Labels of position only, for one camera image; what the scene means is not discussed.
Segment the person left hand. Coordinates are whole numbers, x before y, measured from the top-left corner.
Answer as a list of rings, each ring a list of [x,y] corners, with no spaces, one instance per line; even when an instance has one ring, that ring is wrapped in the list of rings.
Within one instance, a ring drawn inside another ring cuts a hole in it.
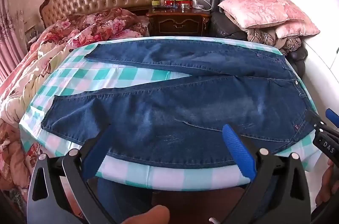
[[[126,219],[122,224],[168,224],[169,221],[169,209],[165,206],[157,205],[146,213]]]

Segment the person right hand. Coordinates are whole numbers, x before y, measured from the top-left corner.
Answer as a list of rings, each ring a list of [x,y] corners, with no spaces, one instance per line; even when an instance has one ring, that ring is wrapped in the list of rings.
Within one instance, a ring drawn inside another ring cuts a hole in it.
[[[322,184],[319,193],[316,196],[315,203],[318,207],[322,203],[328,202],[332,195],[338,191],[338,180],[331,183],[334,175],[334,163],[329,159],[328,168],[322,176]]]

